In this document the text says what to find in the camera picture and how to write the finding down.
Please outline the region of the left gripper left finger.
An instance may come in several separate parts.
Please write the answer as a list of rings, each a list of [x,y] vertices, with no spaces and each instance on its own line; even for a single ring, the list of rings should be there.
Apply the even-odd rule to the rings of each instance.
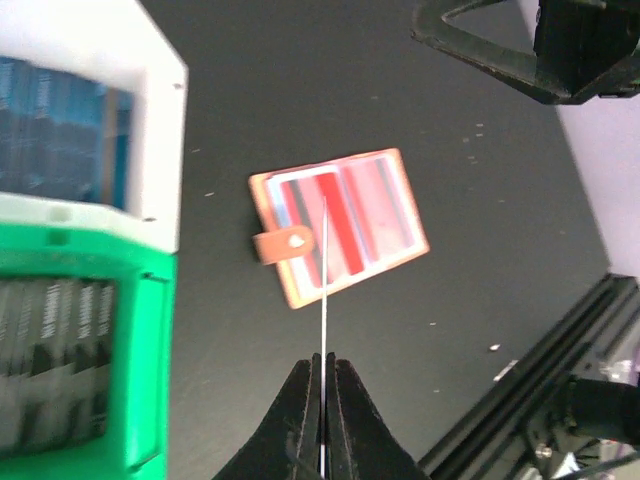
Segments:
[[[260,425],[215,480],[318,479],[319,354],[295,363]]]

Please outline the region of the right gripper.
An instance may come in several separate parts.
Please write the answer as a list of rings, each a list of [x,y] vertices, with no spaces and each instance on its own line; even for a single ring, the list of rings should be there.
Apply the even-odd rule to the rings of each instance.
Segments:
[[[459,29],[451,20],[490,1],[425,1],[412,37],[545,105],[639,94],[637,1],[541,1],[535,55]]]

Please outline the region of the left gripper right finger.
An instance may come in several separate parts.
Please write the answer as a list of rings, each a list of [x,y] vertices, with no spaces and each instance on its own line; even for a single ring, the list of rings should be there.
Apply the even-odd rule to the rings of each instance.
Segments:
[[[428,477],[391,434],[352,363],[333,353],[327,359],[327,428],[331,479]]]

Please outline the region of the red credit card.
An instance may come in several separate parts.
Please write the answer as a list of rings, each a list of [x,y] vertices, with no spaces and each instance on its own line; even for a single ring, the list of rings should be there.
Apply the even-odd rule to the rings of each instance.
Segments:
[[[337,284],[362,273],[366,254],[353,219],[341,173],[334,166],[309,168],[273,175],[267,190],[281,227],[306,226],[312,231],[314,247],[293,262],[300,293],[321,288],[323,196],[328,203],[328,284]]]
[[[344,179],[371,262],[389,260],[415,244],[389,155],[350,160]]]

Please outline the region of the pink leather card holder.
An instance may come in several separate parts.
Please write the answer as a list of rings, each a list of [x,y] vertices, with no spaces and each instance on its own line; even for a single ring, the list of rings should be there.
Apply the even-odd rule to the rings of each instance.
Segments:
[[[248,185],[258,257],[276,267],[293,309],[430,249],[397,148],[254,174]]]

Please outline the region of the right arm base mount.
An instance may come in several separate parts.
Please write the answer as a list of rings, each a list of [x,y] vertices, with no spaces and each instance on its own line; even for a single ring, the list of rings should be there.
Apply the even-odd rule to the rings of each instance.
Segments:
[[[432,479],[550,479],[570,454],[594,479],[620,464],[598,447],[639,445],[639,388],[615,354],[639,331],[639,283],[607,274],[418,462]]]

